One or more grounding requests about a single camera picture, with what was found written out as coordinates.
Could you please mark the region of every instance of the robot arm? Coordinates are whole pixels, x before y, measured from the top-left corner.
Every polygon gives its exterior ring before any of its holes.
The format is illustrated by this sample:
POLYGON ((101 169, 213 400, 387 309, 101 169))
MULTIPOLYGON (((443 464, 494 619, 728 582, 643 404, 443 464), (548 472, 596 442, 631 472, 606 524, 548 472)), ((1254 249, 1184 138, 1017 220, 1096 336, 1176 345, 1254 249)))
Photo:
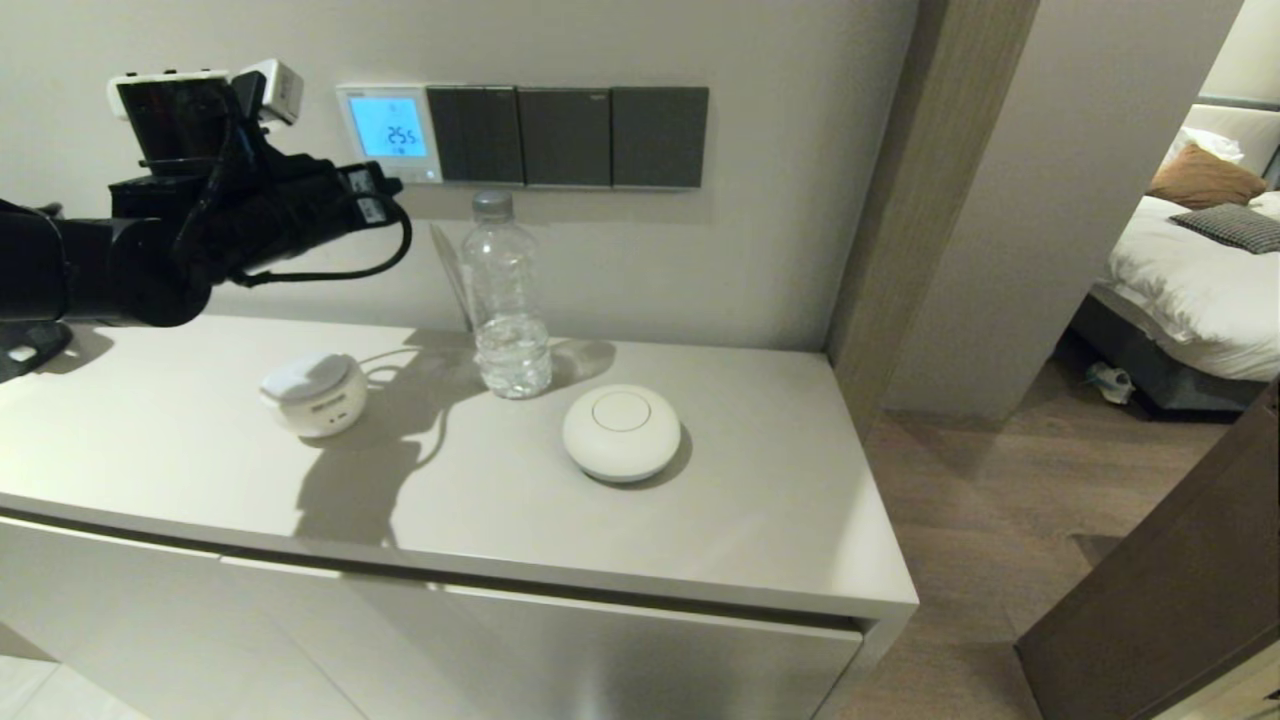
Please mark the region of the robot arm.
POLYGON ((271 147, 268 77, 251 70, 113 82, 148 176, 110 186, 111 218, 67 220, 0 200, 0 323, 180 325, 214 286, 355 279, 394 266, 412 225, 378 163, 334 167, 271 147), (349 273, 262 266, 347 233, 399 224, 387 261, 349 273))

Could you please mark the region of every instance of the bed frame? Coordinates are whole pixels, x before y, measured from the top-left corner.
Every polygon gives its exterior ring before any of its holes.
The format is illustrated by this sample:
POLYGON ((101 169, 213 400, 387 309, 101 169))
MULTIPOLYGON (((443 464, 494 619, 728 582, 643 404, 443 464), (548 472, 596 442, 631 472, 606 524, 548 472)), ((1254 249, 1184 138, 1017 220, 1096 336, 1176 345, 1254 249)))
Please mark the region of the bed frame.
MULTIPOLYGON (((1244 151, 1240 165, 1261 174, 1268 188, 1280 184, 1280 105, 1201 97, 1183 124, 1238 140, 1244 151)), ((1267 387, 1188 368, 1092 295, 1076 310, 1070 331, 1093 346, 1107 364, 1124 368, 1146 396, 1147 410, 1157 418, 1162 413, 1243 413, 1267 387)))

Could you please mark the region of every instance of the white wall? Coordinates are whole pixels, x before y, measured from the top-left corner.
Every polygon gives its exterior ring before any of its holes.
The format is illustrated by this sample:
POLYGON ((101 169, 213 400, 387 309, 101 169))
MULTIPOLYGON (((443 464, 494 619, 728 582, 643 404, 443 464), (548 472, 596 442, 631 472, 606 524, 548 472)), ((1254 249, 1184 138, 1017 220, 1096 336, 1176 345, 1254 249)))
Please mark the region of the white wall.
MULTIPOLYGON (((333 86, 356 81, 707 85, 704 188, 521 192, 544 240, 554 333, 817 350, 915 14, 914 0, 9 0, 0 23, 0 196, 102 215, 140 174, 104 83, 125 70, 237 69, 279 56, 306 79, 273 142, 353 156, 333 86)), ((460 241, 471 191, 402 196, 420 242, 376 279, 221 288, 227 314, 461 327, 428 222, 460 241)), ((297 268, 357 268, 396 233, 352 236, 297 268)))
POLYGON ((1201 94, 1280 102, 1280 0, 1244 0, 1201 94))
POLYGON ((1016 406, 1147 188, 1239 4, 1041 1, 887 407, 1001 418, 1016 406))

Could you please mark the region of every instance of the digital temperature display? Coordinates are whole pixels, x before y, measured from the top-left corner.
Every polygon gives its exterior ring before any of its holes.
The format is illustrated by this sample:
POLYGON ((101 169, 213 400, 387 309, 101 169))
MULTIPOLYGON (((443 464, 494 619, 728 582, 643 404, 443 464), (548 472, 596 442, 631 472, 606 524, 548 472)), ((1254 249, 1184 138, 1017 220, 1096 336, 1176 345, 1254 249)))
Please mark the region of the digital temperature display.
POLYGON ((412 97, 348 97, 356 135, 370 158, 426 158, 422 123, 412 97))

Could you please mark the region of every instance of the headboard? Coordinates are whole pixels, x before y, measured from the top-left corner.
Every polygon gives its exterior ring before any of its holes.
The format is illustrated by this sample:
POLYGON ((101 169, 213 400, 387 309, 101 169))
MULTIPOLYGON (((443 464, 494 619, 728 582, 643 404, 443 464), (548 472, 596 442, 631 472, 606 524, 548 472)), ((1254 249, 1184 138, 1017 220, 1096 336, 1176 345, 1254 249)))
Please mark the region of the headboard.
POLYGON ((1244 152, 1240 167, 1266 177, 1270 186, 1275 187, 1275 176, 1280 173, 1280 105, 1231 97, 1201 97, 1192 105, 1183 124, 1239 142, 1244 152))

